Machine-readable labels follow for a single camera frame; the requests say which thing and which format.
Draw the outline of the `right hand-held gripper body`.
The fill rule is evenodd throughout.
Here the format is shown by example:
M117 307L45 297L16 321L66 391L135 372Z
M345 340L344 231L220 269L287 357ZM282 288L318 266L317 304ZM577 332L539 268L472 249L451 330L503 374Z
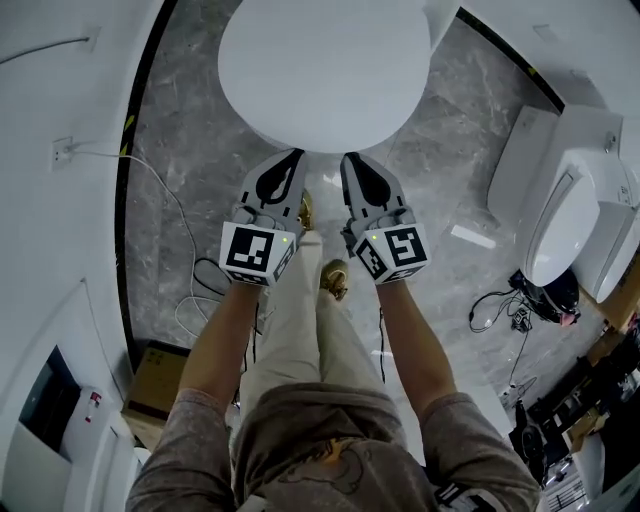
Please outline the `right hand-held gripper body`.
M408 279L431 260L424 225L410 207L352 218L341 234L349 256L360 260L376 285Z

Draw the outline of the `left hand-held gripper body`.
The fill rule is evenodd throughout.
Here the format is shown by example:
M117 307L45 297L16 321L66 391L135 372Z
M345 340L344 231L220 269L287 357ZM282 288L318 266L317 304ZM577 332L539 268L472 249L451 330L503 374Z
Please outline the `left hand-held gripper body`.
M299 249L303 204L300 197L278 217L241 197L234 205L232 220L223 224L219 256L223 273L232 281L274 286Z

